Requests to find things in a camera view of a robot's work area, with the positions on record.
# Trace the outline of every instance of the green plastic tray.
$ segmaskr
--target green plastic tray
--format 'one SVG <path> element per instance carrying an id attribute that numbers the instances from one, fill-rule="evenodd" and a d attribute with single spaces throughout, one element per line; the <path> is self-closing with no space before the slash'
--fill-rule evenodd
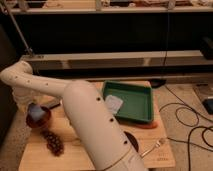
<path id="1" fill-rule="evenodd" d="M 116 118 L 139 123 L 149 123 L 153 120 L 153 97 L 150 87 L 105 81 L 102 93 L 104 99 L 113 95 L 123 100 Z"/>

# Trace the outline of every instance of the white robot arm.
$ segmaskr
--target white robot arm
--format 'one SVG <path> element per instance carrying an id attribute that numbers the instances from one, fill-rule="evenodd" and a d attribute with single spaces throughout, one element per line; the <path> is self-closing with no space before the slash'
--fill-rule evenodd
<path id="1" fill-rule="evenodd" d="M 24 61 L 3 70 L 0 78 L 10 86 L 61 98 L 65 113 L 96 170 L 147 170 L 91 83 L 33 76 L 31 66 Z"/>

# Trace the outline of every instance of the wooden board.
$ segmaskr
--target wooden board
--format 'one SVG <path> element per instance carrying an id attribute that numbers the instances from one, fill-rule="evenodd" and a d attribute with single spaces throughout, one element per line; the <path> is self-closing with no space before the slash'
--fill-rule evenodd
<path id="1" fill-rule="evenodd" d="M 149 86 L 148 82 L 137 81 L 136 84 L 143 84 Z M 94 83 L 94 85 L 101 89 L 102 83 Z M 45 100 L 50 100 L 51 97 L 45 97 Z M 147 149 L 152 148 L 157 140 L 166 138 L 166 132 L 163 122 L 158 112 L 158 107 L 154 103 L 154 120 L 158 122 L 159 126 L 155 129 L 141 129 L 136 128 L 134 125 L 121 125 L 122 129 L 131 132 L 138 140 L 139 152 L 142 153 Z M 69 125 L 63 108 L 57 107 L 52 110 L 52 124 L 51 130 L 61 136 L 65 152 L 60 157 L 54 157 L 46 148 L 46 141 L 40 136 L 39 133 L 32 132 L 26 149 L 24 151 L 20 171 L 56 171 L 56 170 L 94 170 L 84 147 L 73 128 Z M 148 168 L 159 167 L 174 167 L 175 160 L 171 151 L 169 141 L 160 148 L 154 150 L 149 155 L 143 158 L 144 164 Z"/>
<path id="2" fill-rule="evenodd" d="M 49 9 L 95 9 L 95 0 L 47 0 L 43 8 Z"/>

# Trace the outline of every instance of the metal fork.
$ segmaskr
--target metal fork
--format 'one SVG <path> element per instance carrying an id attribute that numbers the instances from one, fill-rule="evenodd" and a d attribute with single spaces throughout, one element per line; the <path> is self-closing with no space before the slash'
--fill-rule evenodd
<path id="1" fill-rule="evenodd" d="M 145 157 L 147 154 L 151 153 L 154 149 L 159 148 L 161 145 L 163 145 L 165 143 L 165 138 L 161 138 L 159 140 L 156 141 L 155 145 L 149 149 L 146 150 L 145 152 L 143 152 L 140 156 L 143 158 Z"/>

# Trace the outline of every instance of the black cable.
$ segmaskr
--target black cable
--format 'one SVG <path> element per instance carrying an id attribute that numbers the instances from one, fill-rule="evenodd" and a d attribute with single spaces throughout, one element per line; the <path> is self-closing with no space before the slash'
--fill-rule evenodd
<path id="1" fill-rule="evenodd" d="M 198 112 L 197 110 L 195 110 L 193 107 L 191 107 L 189 104 L 187 104 L 185 101 L 183 101 L 180 97 L 178 97 L 173 91 L 171 91 L 169 89 L 168 86 L 165 85 L 165 88 L 171 93 L 173 94 L 178 100 L 180 100 L 183 104 L 187 106 L 188 108 L 190 108 L 196 115 L 199 115 L 201 118 L 203 118 L 204 120 L 213 123 L 213 120 L 206 118 L 205 116 L 203 116 L 200 112 Z"/>
<path id="2" fill-rule="evenodd" d="M 169 39 L 170 39 L 170 13 L 167 10 L 167 30 L 166 30 L 166 40 L 165 40 L 165 56 L 163 58 L 163 62 L 161 65 L 160 78 L 159 79 L 150 79 L 149 82 L 152 88 L 159 88 L 162 85 L 166 84 L 166 80 L 164 79 L 166 60 L 168 57 L 168 49 L 169 49 Z"/>
<path id="3" fill-rule="evenodd" d="M 205 126 L 197 126 L 197 127 L 194 127 L 191 129 L 191 131 L 189 132 L 189 135 L 188 135 L 188 140 L 187 140 L 187 153 L 188 153 L 188 170 L 191 171 L 191 154 L 190 154 L 190 139 L 191 139 L 191 135 L 192 133 L 196 130 L 196 129 L 200 129 L 200 128 L 203 128 L 203 132 L 206 132 L 206 130 L 211 130 L 212 131 L 212 128 L 213 126 L 211 127 L 205 127 Z"/>
<path id="4" fill-rule="evenodd" d="M 203 131 L 202 131 L 202 134 L 201 134 L 201 138 L 202 138 L 203 142 L 204 142 L 208 147 L 213 148 L 213 145 L 210 144 L 210 143 L 206 140 L 206 138 L 205 138 L 205 133 L 206 133 L 207 131 L 210 130 L 210 131 L 213 132 L 213 126 L 210 126 L 210 127 L 198 126 L 198 125 L 199 125 L 199 121 L 200 121 L 199 117 L 201 117 L 202 119 L 204 119 L 204 120 L 206 120 L 206 121 L 208 121 L 208 122 L 210 122 L 210 123 L 213 123 L 213 120 L 210 120 L 210 119 L 206 118 L 205 116 L 203 116 L 200 112 L 198 112 L 196 109 L 194 109 L 194 108 L 191 107 L 189 104 L 187 104 L 185 101 L 183 101 L 180 97 L 178 97 L 178 96 L 177 96 L 171 89 L 169 89 L 166 85 L 165 85 L 165 87 L 166 87 L 166 89 L 167 89 L 171 94 L 173 94 L 173 95 L 174 95 L 179 101 L 181 101 L 182 103 L 180 103 L 180 102 L 168 103 L 168 104 L 162 106 L 162 107 L 160 108 L 159 111 L 162 111 L 164 108 L 166 108 L 166 107 L 168 107 L 168 106 L 170 106 L 170 105 L 180 105 L 181 107 L 178 107 L 178 108 L 175 110 L 175 116 L 176 116 L 178 122 L 180 122 L 181 124 L 183 124 L 183 125 L 185 125 L 185 126 L 187 126 L 187 127 L 193 127 L 193 128 L 190 130 L 189 134 L 188 134 L 188 139 L 187 139 L 187 141 L 176 140 L 176 139 L 173 139 L 173 138 L 170 138 L 170 137 L 168 138 L 169 140 L 172 140 L 172 141 L 175 141 L 175 142 L 187 143 L 188 170 L 191 171 L 190 145 L 194 145 L 194 146 L 197 146 L 197 147 L 199 147 L 199 148 L 201 148 L 201 149 L 207 150 L 207 151 L 209 151 L 209 152 L 213 152 L 213 149 L 208 149 L 208 148 L 205 148 L 205 147 L 200 146 L 200 145 L 198 145 L 198 144 L 192 143 L 192 142 L 191 142 L 191 135 L 192 135 L 192 133 L 193 133 L 196 129 L 202 128 Z M 179 115 L 178 115 L 178 112 L 179 112 L 180 110 L 189 110 L 189 111 L 191 111 L 192 113 L 194 113 L 195 116 L 196 116 L 196 119 L 197 119 L 196 123 L 193 124 L 193 125 L 189 125 L 188 123 L 184 123 L 183 121 L 181 121 L 181 119 L 179 118 Z"/>
<path id="5" fill-rule="evenodd" d="M 177 139 L 173 139 L 173 138 L 171 138 L 171 137 L 167 137 L 167 139 L 169 139 L 169 140 L 171 140 L 171 141 L 174 141 L 174 142 L 177 142 L 177 143 L 183 143 L 183 144 L 187 144 L 187 143 L 188 143 L 187 141 L 184 141 L 184 140 L 177 140 Z M 203 150 L 206 150 L 206 151 L 209 151 L 209 152 L 213 152 L 213 149 L 211 150 L 211 149 L 205 148 L 205 147 L 203 147 L 203 146 L 201 146 L 201 145 L 198 145 L 198 144 L 195 144 L 195 143 L 193 143 L 193 142 L 190 142 L 190 145 L 193 145 L 193 146 L 195 146 L 195 147 L 198 147 L 198 148 L 200 148 L 200 149 L 203 149 Z"/>
<path id="6" fill-rule="evenodd" d="M 209 129 L 205 129 L 205 130 L 202 132 L 202 139 L 203 139 L 203 141 L 205 142 L 205 144 L 207 144 L 209 147 L 212 147 L 212 148 L 213 148 L 213 145 L 210 144 L 210 143 L 208 143 L 208 142 L 206 141 L 206 138 L 205 138 L 205 133 L 206 133 L 206 131 L 209 131 L 209 130 L 213 132 L 213 126 L 209 127 Z"/>
<path id="7" fill-rule="evenodd" d="M 166 60 L 168 57 L 169 38 L 170 38 L 170 13 L 167 10 L 167 32 L 166 32 L 166 49 L 165 49 L 166 52 L 165 52 L 165 56 L 164 56 L 163 63 L 162 63 L 161 79 L 163 79 L 163 77 L 164 77 Z"/>
<path id="8" fill-rule="evenodd" d="M 178 120 L 180 123 L 182 123 L 183 125 L 188 126 L 188 127 L 195 127 L 195 126 L 198 126 L 198 124 L 199 124 L 199 122 L 200 122 L 200 119 L 199 119 L 197 113 L 194 113 L 195 116 L 196 116 L 196 123 L 195 123 L 195 124 L 190 125 L 190 124 L 187 124 L 187 123 L 184 123 L 183 121 L 181 121 L 181 119 L 180 119 L 180 117 L 179 117 L 179 115 L 178 115 L 178 112 L 179 112 L 180 110 L 183 110 L 183 109 L 188 110 L 188 111 L 191 111 L 191 112 L 194 112 L 194 111 L 193 111 L 191 108 L 189 108 L 189 107 L 186 107 L 186 106 L 185 106 L 185 107 L 179 107 L 179 108 L 177 108 L 177 109 L 175 110 L 175 116 L 176 116 L 177 120 Z"/>

